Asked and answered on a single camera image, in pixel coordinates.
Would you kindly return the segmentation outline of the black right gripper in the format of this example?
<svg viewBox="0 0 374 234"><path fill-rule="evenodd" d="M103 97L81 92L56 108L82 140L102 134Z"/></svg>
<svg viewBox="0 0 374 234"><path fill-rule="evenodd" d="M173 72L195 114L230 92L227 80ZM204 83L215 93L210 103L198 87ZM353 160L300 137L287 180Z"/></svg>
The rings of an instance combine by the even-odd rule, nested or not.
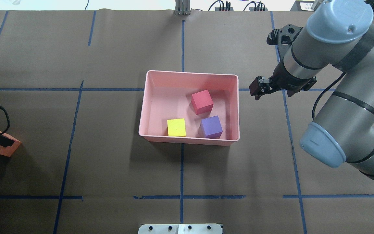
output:
<svg viewBox="0 0 374 234"><path fill-rule="evenodd" d="M286 90L289 97L302 90L307 91L316 84L316 76L310 79L301 79L291 75L285 68L284 62L280 61L270 78L258 76L249 85L250 95L259 100L263 95L279 90Z"/></svg>

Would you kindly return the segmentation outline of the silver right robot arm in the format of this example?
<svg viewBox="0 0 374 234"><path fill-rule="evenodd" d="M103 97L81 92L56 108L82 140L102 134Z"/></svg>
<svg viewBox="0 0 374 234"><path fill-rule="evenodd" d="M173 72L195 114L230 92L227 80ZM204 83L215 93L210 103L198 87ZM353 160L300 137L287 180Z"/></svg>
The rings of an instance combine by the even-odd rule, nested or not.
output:
<svg viewBox="0 0 374 234"><path fill-rule="evenodd" d="M374 12L363 0L317 0L306 26L274 29L280 61L269 78L258 76L250 95L309 90L327 65L342 72L339 85L300 139L301 148L331 168L349 163L374 180Z"/></svg>

